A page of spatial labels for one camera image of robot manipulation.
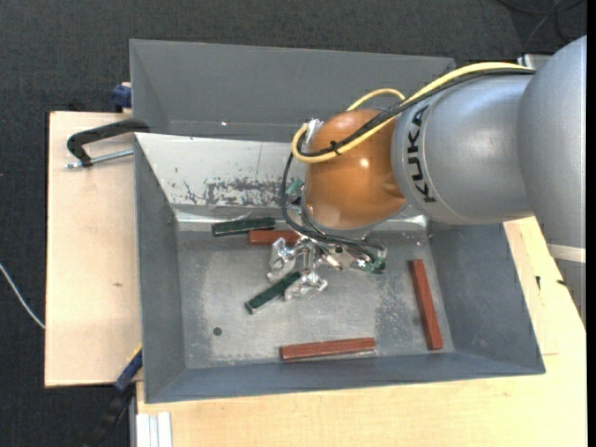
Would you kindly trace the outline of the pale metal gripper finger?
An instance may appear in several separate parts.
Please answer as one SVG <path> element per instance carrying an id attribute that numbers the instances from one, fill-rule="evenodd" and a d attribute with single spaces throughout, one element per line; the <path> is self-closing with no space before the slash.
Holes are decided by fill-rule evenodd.
<path id="1" fill-rule="evenodd" d="M 316 270 L 305 270 L 284 291 L 284 300 L 306 299 L 326 290 L 328 285 L 328 280 L 323 278 Z"/>
<path id="2" fill-rule="evenodd" d="M 272 244 L 269 271 L 266 275 L 269 283 L 279 282 L 296 271 L 296 260 L 301 249 L 300 241 L 290 244 L 283 237 L 278 238 Z"/>

